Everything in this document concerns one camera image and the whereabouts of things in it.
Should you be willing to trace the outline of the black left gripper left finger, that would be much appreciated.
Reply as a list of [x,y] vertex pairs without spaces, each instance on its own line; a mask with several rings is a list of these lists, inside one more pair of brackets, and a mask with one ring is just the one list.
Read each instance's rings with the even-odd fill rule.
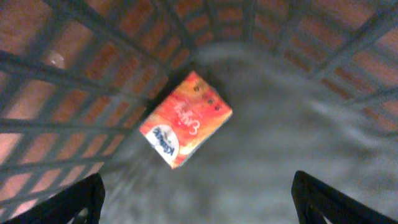
[[91,174],[28,211],[5,221],[5,224],[68,222],[98,224],[105,196],[105,187],[100,174]]

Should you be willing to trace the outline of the orange tissue pack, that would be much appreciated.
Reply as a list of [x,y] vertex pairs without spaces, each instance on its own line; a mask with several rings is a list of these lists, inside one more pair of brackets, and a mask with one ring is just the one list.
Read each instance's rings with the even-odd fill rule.
[[232,108],[201,76],[192,71],[139,130],[172,168],[192,154],[232,116]]

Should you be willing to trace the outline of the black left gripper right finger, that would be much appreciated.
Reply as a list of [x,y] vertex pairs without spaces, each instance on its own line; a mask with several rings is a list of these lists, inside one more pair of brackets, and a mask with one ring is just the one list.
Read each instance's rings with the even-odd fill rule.
[[397,224],[302,170],[294,175],[291,194],[300,224]]

